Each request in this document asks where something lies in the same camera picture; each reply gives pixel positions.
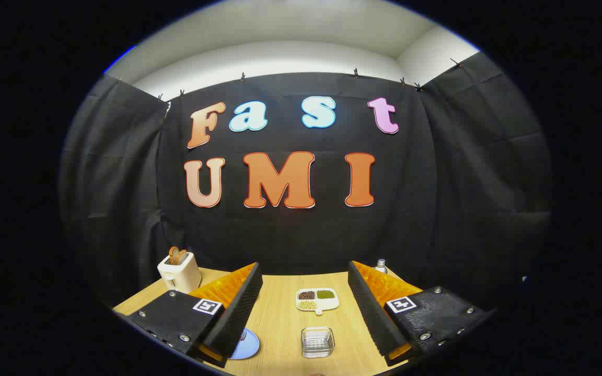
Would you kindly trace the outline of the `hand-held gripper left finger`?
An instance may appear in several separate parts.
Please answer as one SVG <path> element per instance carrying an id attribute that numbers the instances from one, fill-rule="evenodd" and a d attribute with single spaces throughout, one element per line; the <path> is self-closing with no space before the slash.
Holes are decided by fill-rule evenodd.
<path id="1" fill-rule="evenodd" d="M 126 319 L 184 356 L 222 368 L 236 350 L 262 285 L 255 262 L 191 293 L 163 293 Z"/>

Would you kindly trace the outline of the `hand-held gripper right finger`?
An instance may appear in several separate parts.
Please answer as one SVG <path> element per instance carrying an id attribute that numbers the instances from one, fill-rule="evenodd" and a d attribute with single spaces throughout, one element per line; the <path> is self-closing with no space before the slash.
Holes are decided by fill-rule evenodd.
<path id="1" fill-rule="evenodd" d="M 447 288 L 421 289 L 354 260 L 348 263 L 348 284 L 388 366 L 425 362 L 454 347 L 495 313 Z"/>

